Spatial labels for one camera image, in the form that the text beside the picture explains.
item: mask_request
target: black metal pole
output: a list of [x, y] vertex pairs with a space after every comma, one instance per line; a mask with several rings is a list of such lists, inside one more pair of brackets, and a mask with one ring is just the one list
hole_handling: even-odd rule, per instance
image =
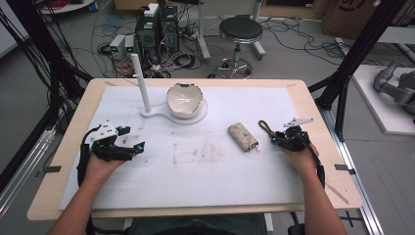
[[326, 110], [330, 110], [333, 102], [340, 96], [335, 130], [342, 141], [344, 141], [342, 131], [345, 118], [348, 83], [354, 72], [360, 66], [367, 54], [369, 54], [369, 51], [375, 43], [378, 42], [379, 38], [385, 32], [405, 2], [405, 0], [382, 1], [363, 31], [357, 37], [338, 70], [332, 76], [311, 85], [308, 88], [310, 92], [313, 92], [327, 84], [321, 96], [315, 100], [317, 106]]

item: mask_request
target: table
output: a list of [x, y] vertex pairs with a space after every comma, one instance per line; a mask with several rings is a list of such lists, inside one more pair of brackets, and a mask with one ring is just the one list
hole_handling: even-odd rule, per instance
[[[171, 86], [180, 81], [184, 80], [147, 79], [146, 84], [148, 86]], [[299, 117], [314, 118], [314, 122], [309, 123], [306, 130], [310, 136], [313, 136], [312, 141], [318, 147], [321, 162], [325, 166], [327, 181], [326, 193], [332, 204], [336, 209], [357, 209], [362, 206], [362, 201], [348, 171], [335, 169], [335, 165], [342, 165], [344, 161], [340, 157], [324, 120], [320, 116], [307, 87], [302, 81], [277, 79], [186, 79], [186, 81], [197, 83], [200, 87], [286, 87]], [[58, 207], [66, 188], [70, 167], [72, 166], [73, 160], [78, 152], [79, 144], [89, 127], [90, 120], [95, 114], [105, 88], [111, 85], [132, 86], [132, 84], [125, 80], [115, 78], [96, 78], [89, 83], [66, 135], [57, 150], [56, 156], [51, 162], [51, 165], [61, 165], [61, 171], [46, 174], [28, 210], [27, 217], [30, 220], [51, 220], [58, 218], [61, 214]], [[301, 210], [303, 210], [303, 204], [99, 210], [93, 211], [92, 215], [98, 218], [243, 212], [292, 212]]]

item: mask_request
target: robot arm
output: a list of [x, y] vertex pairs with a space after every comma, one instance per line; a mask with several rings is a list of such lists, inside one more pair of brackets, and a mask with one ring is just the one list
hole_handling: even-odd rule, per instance
[[393, 86], [388, 81], [393, 77], [393, 72], [398, 64], [397, 60], [392, 61], [384, 70], [381, 70], [375, 78], [373, 88], [394, 98], [394, 100], [403, 106], [410, 105], [414, 102], [415, 92], [411, 87], [415, 87], [415, 73], [405, 73], [401, 76], [399, 85]]

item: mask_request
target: cardboard box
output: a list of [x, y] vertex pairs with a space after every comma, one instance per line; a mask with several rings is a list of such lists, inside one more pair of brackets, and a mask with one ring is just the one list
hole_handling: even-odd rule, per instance
[[149, 6], [150, 3], [159, 3], [158, 0], [115, 0], [117, 10], [138, 10], [143, 6]]
[[332, 36], [356, 39], [375, 11], [373, 1], [332, 1], [321, 22], [322, 32]]
[[327, 4], [327, 0], [314, 0], [312, 8], [305, 8], [267, 5], [266, 1], [264, 1], [260, 9], [260, 15], [262, 17], [283, 17], [319, 20], [323, 17], [323, 13], [327, 8]]

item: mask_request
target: white bowl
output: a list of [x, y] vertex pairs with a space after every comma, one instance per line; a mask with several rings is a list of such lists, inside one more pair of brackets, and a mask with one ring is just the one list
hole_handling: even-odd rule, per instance
[[166, 102], [170, 112], [178, 118], [192, 118], [202, 108], [204, 95], [192, 83], [177, 83], [167, 91]]

